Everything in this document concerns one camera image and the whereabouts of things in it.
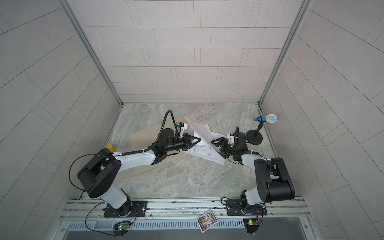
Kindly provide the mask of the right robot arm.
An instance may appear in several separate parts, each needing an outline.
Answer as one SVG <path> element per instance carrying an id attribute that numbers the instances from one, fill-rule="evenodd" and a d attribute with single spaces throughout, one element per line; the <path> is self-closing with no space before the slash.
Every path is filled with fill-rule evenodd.
<path id="1" fill-rule="evenodd" d="M 293 200 L 296 191 L 281 158 L 267 159 L 260 153 L 248 149 L 244 133 L 229 135 L 212 140 L 224 159 L 232 158 L 235 164 L 252 168 L 255 171 L 257 186 L 244 190 L 238 206 L 245 215 L 265 215 L 266 203 Z"/>

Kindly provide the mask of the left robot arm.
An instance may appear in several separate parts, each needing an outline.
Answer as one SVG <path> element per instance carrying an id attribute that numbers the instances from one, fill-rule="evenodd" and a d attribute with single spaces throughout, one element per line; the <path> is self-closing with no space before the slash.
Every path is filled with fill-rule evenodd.
<path id="1" fill-rule="evenodd" d="M 81 170 L 77 177 L 90 198 L 105 201 L 114 217 L 125 217 L 132 212 L 128 195 L 114 184 L 118 173 L 139 166 L 160 163 L 171 151 L 187 151 L 201 141 L 184 133 L 181 137 L 169 128 L 162 130 L 155 143 L 147 149 L 126 153 L 100 150 Z"/>

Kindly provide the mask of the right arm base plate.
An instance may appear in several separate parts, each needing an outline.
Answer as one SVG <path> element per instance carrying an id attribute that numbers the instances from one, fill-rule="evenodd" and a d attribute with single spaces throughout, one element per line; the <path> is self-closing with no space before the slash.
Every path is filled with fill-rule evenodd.
<path id="1" fill-rule="evenodd" d="M 228 198 L 222 204 L 226 206 L 228 216 L 266 216 L 268 214 L 264 204 L 248 205 L 246 201 Z"/>

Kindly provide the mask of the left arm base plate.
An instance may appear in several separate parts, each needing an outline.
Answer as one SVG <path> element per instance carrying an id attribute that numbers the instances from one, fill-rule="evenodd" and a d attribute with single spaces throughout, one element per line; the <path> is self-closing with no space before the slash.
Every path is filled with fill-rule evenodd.
<path id="1" fill-rule="evenodd" d="M 107 204 L 104 211 L 104 218 L 142 218 L 146 214 L 147 201 L 131 201 L 123 204 L 120 208 L 115 209 L 111 204 Z"/>

